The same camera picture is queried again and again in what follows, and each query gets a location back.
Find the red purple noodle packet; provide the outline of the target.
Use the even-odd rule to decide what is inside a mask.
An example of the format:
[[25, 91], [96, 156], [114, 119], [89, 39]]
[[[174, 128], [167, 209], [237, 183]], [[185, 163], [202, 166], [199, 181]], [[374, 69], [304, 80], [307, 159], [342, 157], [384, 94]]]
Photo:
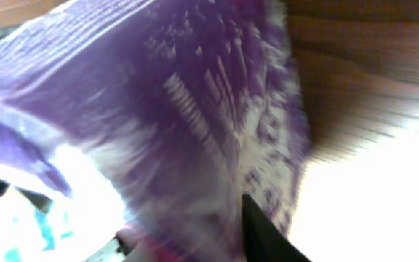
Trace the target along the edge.
[[287, 239], [308, 149], [280, 1], [68, 1], [0, 41], [0, 180], [117, 194], [133, 261], [247, 261], [242, 195]]

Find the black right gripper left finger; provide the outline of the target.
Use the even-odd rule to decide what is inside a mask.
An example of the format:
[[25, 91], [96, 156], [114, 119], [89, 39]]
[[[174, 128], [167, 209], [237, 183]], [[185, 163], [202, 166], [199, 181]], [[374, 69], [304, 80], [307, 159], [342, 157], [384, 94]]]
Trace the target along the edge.
[[84, 262], [124, 262], [132, 250], [133, 244], [127, 243], [122, 237], [116, 235]]

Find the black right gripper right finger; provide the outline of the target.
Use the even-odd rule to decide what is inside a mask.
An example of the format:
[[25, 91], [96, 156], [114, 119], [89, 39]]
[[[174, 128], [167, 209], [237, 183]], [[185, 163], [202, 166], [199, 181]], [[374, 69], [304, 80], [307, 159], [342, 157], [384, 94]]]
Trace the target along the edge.
[[249, 194], [242, 195], [242, 227], [247, 262], [311, 262], [283, 237]]

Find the teal snack wrapper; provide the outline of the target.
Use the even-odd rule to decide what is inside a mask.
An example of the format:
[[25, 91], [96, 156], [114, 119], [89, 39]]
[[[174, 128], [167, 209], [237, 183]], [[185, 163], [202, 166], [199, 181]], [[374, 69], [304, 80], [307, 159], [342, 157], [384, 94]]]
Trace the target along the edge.
[[20, 192], [0, 196], [0, 261], [88, 261], [123, 222], [117, 194], [81, 196], [42, 213]]

